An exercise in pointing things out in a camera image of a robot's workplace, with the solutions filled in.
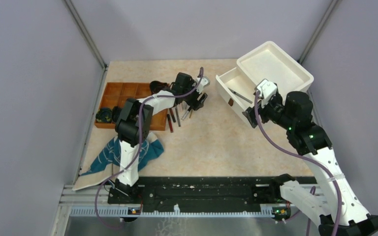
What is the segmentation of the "white pull-out drawer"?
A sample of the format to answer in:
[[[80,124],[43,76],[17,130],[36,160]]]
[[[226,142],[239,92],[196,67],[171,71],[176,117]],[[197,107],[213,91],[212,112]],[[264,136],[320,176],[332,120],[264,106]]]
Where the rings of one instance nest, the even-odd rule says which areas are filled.
[[[216,88],[219,95],[249,128],[252,126],[243,112],[247,108],[253,107],[255,88],[258,83],[257,80],[252,80],[237,67],[222,75],[216,75]]]

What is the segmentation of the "white drawer organizer box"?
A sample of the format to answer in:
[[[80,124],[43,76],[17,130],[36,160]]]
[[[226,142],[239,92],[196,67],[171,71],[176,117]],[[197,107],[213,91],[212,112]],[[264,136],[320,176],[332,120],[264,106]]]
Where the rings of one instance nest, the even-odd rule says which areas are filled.
[[[247,98],[253,100],[255,87],[264,79],[277,85],[283,99],[291,91],[306,92],[313,75],[273,41],[267,41],[237,59],[247,79]]]

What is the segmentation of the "clear glitter gloss tube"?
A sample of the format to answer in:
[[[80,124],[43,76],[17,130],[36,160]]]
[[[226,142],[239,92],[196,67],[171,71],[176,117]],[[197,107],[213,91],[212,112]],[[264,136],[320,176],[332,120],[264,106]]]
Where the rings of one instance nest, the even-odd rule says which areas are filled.
[[[187,109],[182,116],[182,120],[185,120],[189,116],[190,112],[191,112],[191,109]]]

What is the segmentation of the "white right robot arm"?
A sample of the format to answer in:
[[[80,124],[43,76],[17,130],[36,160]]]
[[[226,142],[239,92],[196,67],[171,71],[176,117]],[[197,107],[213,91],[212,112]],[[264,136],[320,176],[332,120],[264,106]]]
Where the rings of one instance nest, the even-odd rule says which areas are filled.
[[[263,124],[271,121],[286,130],[293,151],[285,153],[308,165],[325,201],[288,174],[280,176],[276,185],[270,187],[269,197],[276,203],[293,203],[317,226],[321,236],[371,236],[378,232],[378,215],[371,214],[352,190],[327,133],[312,120],[313,106],[309,96],[301,91],[291,91],[286,98],[278,91],[256,91],[253,106],[245,111],[253,127],[263,130]]]

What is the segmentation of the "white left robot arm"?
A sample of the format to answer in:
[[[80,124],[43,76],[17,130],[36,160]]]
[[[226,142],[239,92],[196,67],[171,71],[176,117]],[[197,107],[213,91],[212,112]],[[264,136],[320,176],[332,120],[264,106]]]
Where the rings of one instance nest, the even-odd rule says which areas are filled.
[[[142,143],[150,133],[153,115],[185,102],[188,110],[184,117],[187,117],[191,111],[204,106],[208,95],[203,90],[209,84],[204,69],[200,68],[196,78],[180,72],[171,87],[142,99],[127,99],[115,125],[121,151],[116,189],[124,202],[133,203],[138,197],[138,188],[135,186],[138,181],[138,158]]]

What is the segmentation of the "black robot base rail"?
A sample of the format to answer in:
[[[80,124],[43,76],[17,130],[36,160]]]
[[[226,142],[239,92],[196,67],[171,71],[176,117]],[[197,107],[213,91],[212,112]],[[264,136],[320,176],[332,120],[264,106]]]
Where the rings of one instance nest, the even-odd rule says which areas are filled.
[[[287,207],[276,193],[276,177],[140,177],[133,187],[119,181],[111,205],[142,207],[143,213],[259,213],[265,206]]]

